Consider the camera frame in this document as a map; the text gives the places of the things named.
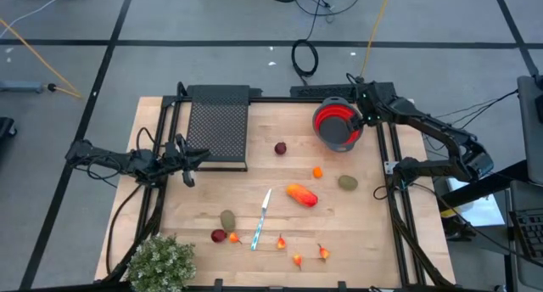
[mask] green fruit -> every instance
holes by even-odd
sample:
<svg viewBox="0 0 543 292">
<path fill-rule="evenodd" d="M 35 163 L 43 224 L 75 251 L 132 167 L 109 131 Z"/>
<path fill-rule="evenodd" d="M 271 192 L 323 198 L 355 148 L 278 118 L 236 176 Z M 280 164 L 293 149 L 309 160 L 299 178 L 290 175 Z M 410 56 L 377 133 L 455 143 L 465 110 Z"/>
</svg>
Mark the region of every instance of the green fruit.
<svg viewBox="0 0 543 292">
<path fill-rule="evenodd" d="M 350 177 L 350 176 L 341 176 L 338 179 L 338 185 L 343 190 L 355 190 L 356 187 L 358 187 L 358 181 L 356 181 L 356 178 Z"/>
<path fill-rule="evenodd" d="M 234 213 L 229 210 L 221 212 L 221 225 L 227 233 L 235 231 L 236 216 L 234 216 Z"/>
</svg>

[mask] wooden table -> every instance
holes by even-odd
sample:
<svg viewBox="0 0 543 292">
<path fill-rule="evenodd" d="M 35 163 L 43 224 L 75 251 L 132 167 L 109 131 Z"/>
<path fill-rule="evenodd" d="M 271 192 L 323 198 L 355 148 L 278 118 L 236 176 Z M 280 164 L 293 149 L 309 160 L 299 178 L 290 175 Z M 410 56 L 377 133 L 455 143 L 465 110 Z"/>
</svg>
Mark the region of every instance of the wooden table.
<svg viewBox="0 0 543 292">
<path fill-rule="evenodd" d="M 142 126 L 154 134 L 160 103 L 161 98 L 140 98 L 129 149 L 135 148 Z M 400 286 L 388 203 L 372 196 L 372 191 L 383 185 L 376 129 L 365 128 L 350 152 L 335 153 L 313 132 L 311 117 L 318 105 L 252 103 L 248 172 L 197 172 L 194 188 L 183 184 L 181 174 L 169 178 L 160 232 L 175 234 L 178 242 L 196 244 L 198 271 L 193 285 L 212 285 L 216 278 L 222 278 L 224 285 L 234 286 L 337 287 L 338 281 L 345 281 L 350 288 Z M 182 104 L 178 131 L 183 135 L 187 133 L 190 109 L 190 103 Z M 166 119 L 165 137 L 169 121 L 170 117 Z M 426 159 L 420 132 L 399 126 L 398 133 L 404 156 Z M 281 141 L 287 144 L 288 152 L 277 156 L 273 147 Z M 142 136 L 141 146 L 151 149 L 152 143 Z M 322 168 L 321 179 L 312 176 L 314 166 Z M 338 187 L 337 179 L 344 174 L 358 179 L 357 190 L 346 192 Z M 418 182 L 432 187 L 429 178 Z M 285 193 L 290 183 L 312 190 L 319 197 L 318 204 L 310 209 L 298 205 Z M 136 186 L 133 178 L 120 178 L 112 216 Z M 273 191 L 263 231 L 257 250 L 251 251 L 262 200 L 269 188 Z M 134 239 L 142 196 L 140 190 L 117 219 L 111 250 L 113 266 Z M 454 282 L 435 197 L 411 188 L 411 202 L 419 244 L 445 278 Z M 211 241 L 210 233 L 221 228 L 219 215 L 225 209 L 237 216 L 237 233 L 243 244 Z M 280 233 L 287 243 L 285 250 L 276 249 Z M 106 275 L 106 241 L 96 278 Z M 319 259 L 317 243 L 331 252 L 326 263 Z M 303 256 L 302 271 L 293 264 L 294 253 Z M 414 283 L 409 250 L 406 259 Z"/>
</svg>

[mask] gray pot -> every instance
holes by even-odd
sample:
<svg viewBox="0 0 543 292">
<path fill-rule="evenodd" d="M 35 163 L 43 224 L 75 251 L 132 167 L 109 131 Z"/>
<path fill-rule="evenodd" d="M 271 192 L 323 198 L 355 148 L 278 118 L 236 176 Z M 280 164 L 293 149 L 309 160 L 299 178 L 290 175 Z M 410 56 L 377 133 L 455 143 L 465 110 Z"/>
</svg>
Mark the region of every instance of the gray pot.
<svg viewBox="0 0 543 292">
<path fill-rule="evenodd" d="M 344 98 L 326 98 L 313 115 L 313 130 L 332 151 L 351 151 L 362 135 L 362 129 L 353 131 L 349 128 L 352 115 L 362 118 Z"/>
</svg>

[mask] knife blade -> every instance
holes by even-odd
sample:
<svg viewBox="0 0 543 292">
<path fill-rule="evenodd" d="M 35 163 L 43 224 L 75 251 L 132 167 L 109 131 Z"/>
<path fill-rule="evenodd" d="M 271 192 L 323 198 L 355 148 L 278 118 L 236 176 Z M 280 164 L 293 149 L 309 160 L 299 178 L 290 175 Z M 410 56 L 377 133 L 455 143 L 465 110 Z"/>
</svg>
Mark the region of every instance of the knife blade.
<svg viewBox="0 0 543 292">
<path fill-rule="evenodd" d="M 260 216 L 260 221 L 258 222 L 258 226 L 256 227 L 255 236 L 253 237 L 253 243 L 251 244 L 251 250 L 256 250 L 256 244 L 258 244 L 260 231 L 262 230 L 262 225 L 264 225 L 264 216 L 266 215 L 268 204 L 270 203 L 271 194 L 272 194 L 272 189 L 270 188 L 268 190 L 268 193 L 266 194 L 266 197 L 264 198 L 264 202 L 262 202 L 262 216 Z"/>
</svg>

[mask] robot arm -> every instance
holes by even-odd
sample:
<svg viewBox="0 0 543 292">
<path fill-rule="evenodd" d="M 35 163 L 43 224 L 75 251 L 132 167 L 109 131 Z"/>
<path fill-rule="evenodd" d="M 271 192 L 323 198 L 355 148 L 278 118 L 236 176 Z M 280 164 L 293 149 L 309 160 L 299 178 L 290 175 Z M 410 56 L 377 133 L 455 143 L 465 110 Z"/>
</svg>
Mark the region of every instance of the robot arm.
<svg viewBox="0 0 543 292">
<path fill-rule="evenodd" d="M 65 158 L 71 167 L 99 165 L 120 174 L 136 178 L 136 183 L 154 186 L 161 177 L 183 171 L 183 181 L 189 187 L 194 186 L 190 171 L 210 156 L 208 149 L 191 149 L 181 134 L 176 135 L 176 142 L 165 144 L 161 157 L 149 149 L 132 150 L 120 154 L 92 146 L 88 140 L 78 140 L 71 144 Z"/>
<path fill-rule="evenodd" d="M 392 183 L 398 188 L 404 188 L 418 177 L 453 176 L 459 181 L 475 182 L 494 166 L 473 134 L 424 114 L 409 100 L 396 96 L 392 87 L 380 86 L 376 82 L 360 87 L 356 105 L 362 119 L 351 119 L 354 129 L 364 125 L 376 126 L 381 122 L 408 125 L 446 146 L 448 160 L 418 161 L 411 157 L 401 160 L 392 175 Z"/>
</svg>

